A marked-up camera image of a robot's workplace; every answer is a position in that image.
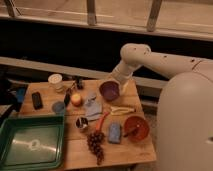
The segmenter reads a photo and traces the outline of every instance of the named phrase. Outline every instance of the grapes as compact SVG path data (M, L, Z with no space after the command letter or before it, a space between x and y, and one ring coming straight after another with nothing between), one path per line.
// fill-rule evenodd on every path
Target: grapes
M97 165L100 165L104 159L104 152L103 148L101 147L101 143L103 142L104 134L100 131L95 131L90 133L87 136L87 144L89 150L96 155L97 158Z

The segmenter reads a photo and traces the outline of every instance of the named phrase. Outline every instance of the sponge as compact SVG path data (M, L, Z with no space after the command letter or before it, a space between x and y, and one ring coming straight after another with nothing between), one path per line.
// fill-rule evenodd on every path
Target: sponge
M121 125L117 122L113 122L109 125L108 142L113 144L119 144L121 139Z

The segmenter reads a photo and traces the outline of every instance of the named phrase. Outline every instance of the plastic tray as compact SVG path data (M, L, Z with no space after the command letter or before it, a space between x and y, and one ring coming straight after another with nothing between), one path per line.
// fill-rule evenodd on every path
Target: plastic tray
M63 115L8 118L0 130L0 170L57 168L63 139Z

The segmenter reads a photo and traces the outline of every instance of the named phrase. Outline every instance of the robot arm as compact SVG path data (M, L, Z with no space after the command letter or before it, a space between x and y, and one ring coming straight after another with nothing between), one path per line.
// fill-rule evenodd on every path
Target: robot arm
M151 52L126 44L111 76L124 85L145 66L166 78L157 110L157 170L211 171L213 168L213 61Z
M198 66L203 68L201 63L204 61L204 68L206 65L209 65L208 68L213 67L212 60L151 52L149 46L145 44L126 44L121 48L120 55L121 61L111 75L121 84L124 84L141 66L169 79L177 74L195 70Z

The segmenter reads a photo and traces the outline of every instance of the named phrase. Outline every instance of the cloth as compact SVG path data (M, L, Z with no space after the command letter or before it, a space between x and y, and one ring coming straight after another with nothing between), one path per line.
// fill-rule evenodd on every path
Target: cloth
M99 119L102 113L102 104L95 101L95 99L95 92L89 92L87 98L85 99L85 117L88 119L88 121Z

